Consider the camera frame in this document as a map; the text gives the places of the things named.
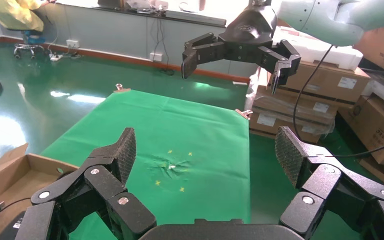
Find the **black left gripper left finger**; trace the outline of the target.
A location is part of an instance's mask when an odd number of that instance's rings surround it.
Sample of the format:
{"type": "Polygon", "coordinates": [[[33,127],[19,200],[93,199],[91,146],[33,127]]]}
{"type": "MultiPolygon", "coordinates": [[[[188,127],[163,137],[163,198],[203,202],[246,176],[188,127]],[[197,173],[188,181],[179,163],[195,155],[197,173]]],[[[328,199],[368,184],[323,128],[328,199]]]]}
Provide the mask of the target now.
{"type": "Polygon", "coordinates": [[[94,149],[78,169],[35,192],[16,239],[67,240],[92,213],[118,240],[140,239],[157,220],[126,186],[136,146],[135,130],[127,127],[115,143],[94,149]]]}

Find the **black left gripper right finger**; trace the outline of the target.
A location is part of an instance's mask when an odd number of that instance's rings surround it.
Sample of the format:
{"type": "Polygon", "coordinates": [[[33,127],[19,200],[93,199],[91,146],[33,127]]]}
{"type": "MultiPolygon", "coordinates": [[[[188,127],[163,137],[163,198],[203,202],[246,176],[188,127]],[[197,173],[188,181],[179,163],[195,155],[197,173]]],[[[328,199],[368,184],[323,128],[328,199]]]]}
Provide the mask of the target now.
{"type": "Polygon", "coordinates": [[[276,158],[298,190],[280,224],[310,239],[327,211],[363,240],[384,240],[384,185],[342,165],[326,148],[302,142],[287,126],[277,130],[276,158]]]}

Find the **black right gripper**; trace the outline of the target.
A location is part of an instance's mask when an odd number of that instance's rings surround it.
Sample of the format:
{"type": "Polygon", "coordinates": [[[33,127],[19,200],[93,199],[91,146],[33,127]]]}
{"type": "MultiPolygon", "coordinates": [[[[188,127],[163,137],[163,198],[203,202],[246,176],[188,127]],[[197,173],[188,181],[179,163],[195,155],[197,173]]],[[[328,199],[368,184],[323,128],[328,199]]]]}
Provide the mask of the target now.
{"type": "Polygon", "coordinates": [[[184,43],[181,77],[187,79],[200,64],[219,60],[257,63],[271,73],[271,93],[297,73],[301,55],[286,39],[275,45],[277,15],[271,5],[247,6],[218,37],[209,32],[184,43]]]}

